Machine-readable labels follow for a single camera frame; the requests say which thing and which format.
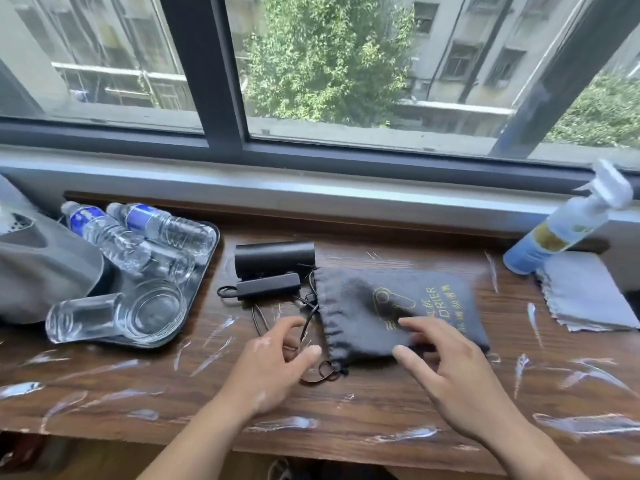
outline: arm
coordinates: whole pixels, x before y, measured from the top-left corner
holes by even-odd
[[[247,422],[283,402],[320,357],[317,345],[297,355],[300,341],[287,336],[290,329],[304,322],[300,317],[283,318],[265,336],[247,343],[220,392],[138,480],[217,479],[234,439]]]
[[[437,372],[407,347],[394,356],[461,435],[482,443],[516,480],[588,480],[556,444],[518,411],[473,342],[438,319],[400,319],[416,341],[440,354]]]

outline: water bottle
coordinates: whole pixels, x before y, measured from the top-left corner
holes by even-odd
[[[143,203],[114,202],[107,207],[107,213],[128,229],[193,256],[208,255],[216,243],[217,236],[211,227],[173,217],[169,212]]]
[[[61,208],[71,231],[91,242],[109,261],[129,273],[140,273],[149,263],[151,251],[145,239],[121,226],[102,209],[77,202],[64,202]]]

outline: building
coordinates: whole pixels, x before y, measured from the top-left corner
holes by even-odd
[[[81,101],[194,110],[158,0],[9,0]],[[399,0],[413,63],[392,126],[496,136],[591,0]],[[225,0],[241,79],[260,0]],[[605,68],[640,77],[640,29]]]

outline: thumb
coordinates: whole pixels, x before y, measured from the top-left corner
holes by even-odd
[[[422,386],[427,395],[431,399],[434,399],[434,396],[436,396],[435,389],[439,387],[442,377],[408,347],[396,345],[393,354],[396,360],[401,363],[418,384]]]
[[[294,381],[300,380],[302,374],[304,374],[309,367],[311,367],[316,360],[322,355],[322,347],[319,345],[311,345],[305,348],[298,356],[287,364],[287,367],[291,371],[291,375],[294,376]]]

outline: clear glass cup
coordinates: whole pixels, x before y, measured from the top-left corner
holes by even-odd
[[[176,284],[156,279],[126,292],[62,301],[51,307],[45,329],[55,344],[117,335],[149,344],[175,332],[185,313]]]
[[[180,284],[193,273],[195,259],[185,251],[152,241],[143,242],[142,247],[148,248],[151,254],[148,265],[141,272],[142,276]]]

